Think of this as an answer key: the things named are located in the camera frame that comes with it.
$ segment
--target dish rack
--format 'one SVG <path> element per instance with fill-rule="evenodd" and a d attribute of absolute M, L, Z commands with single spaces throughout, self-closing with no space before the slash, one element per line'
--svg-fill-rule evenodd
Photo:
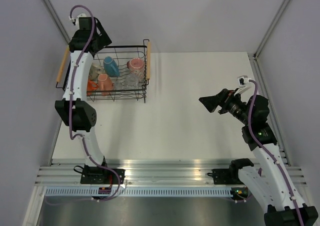
<path fill-rule="evenodd" d="M 136 89 L 121 89 L 121 90 L 92 90 L 87 91 L 87 100 L 140 100 L 143 99 L 144 103 L 147 97 L 147 86 L 150 80 L 150 41 L 148 39 L 143 40 L 143 45 L 110 45 L 99 51 L 94 56 L 94 63 L 103 67 L 104 58 L 107 56 L 112 57 L 119 67 L 119 76 L 109 76 L 113 83 L 120 82 L 122 86 L 125 86 L 126 77 L 130 74 L 130 70 L 127 67 L 127 62 L 133 58 L 140 58 L 144 61 L 144 74 L 139 81 Z M 69 55 L 69 48 L 65 51 L 62 64 L 65 65 L 66 59 Z M 69 77 L 71 63 L 68 65 L 66 76 L 62 86 L 60 85 L 60 79 L 63 72 L 63 67 L 60 67 L 60 71 L 57 76 L 56 88 L 66 89 L 67 81 Z"/>

